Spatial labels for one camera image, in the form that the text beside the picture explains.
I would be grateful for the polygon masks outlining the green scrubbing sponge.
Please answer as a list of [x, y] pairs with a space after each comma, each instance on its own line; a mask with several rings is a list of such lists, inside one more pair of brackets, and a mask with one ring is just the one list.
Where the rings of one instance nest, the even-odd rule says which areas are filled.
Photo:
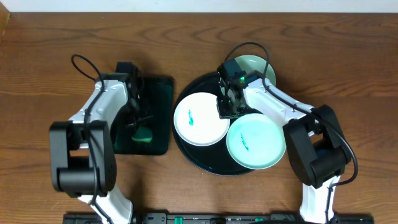
[[131, 139], [135, 142], [150, 143], [152, 142], [153, 134], [152, 131], [145, 127], [139, 126], [137, 131], [131, 136]]

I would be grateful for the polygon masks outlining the white plate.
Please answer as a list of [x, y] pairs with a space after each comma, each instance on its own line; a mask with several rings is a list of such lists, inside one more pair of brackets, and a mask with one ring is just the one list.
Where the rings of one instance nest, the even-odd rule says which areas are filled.
[[174, 111], [174, 127], [179, 137], [194, 146], [210, 146], [228, 132], [229, 119], [221, 119], [217, 96], [211, 93], [192, 93], [183, 98]]

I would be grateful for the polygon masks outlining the mint green plate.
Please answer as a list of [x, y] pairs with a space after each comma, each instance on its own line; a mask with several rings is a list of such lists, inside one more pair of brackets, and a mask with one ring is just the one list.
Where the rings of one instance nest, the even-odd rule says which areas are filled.
[[247, 114], [230, 126], [226, 135], [230, 156], [248, 169], [267, 169], [285, 154], [286, 143], [280, 126], [266, 115]]
[[[241, 55], [236, 57], [235, 61], [241, 67], [241, 70], [244, 70], [247, 73], [252, 72], [254, 70], [263, 72], [267, 62], [266, 60], [257, 55]], [[275, 71], [272, 68], [271, 64], [268, 65], [266, 77], [270, 80], [270, 82], [274, 86], [276, 86]]]

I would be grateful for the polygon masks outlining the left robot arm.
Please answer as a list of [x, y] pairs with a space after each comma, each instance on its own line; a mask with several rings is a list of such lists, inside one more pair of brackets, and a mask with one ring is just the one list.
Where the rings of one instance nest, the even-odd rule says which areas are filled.
[[137, 223], [133, 203], [116, 185], [115, 149], [131, 152], [152, 142], [143, 127], [152, 118], [140, 93], [144, 80], [131, 62], [113, 73], [100, 73], [84, 106], [68, 121], [49, 129], [52, 184], [88, 204], [93, 214], [66, 214], [64, 223]]

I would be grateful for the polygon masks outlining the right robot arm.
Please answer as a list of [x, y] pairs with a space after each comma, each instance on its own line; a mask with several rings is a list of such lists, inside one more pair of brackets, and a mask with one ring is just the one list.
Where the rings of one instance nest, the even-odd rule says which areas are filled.
[[310, 223], [330, 223], [335, 188], [356, 156], [347, 143], [332, 108], [301, 103], [276, 88], [266, 74], [220, 73], [217, 110], [233, 119], [227, 133], [232, 158], [250, 169], [265, 169], [284, 154], [303, 183], [300, 215]]

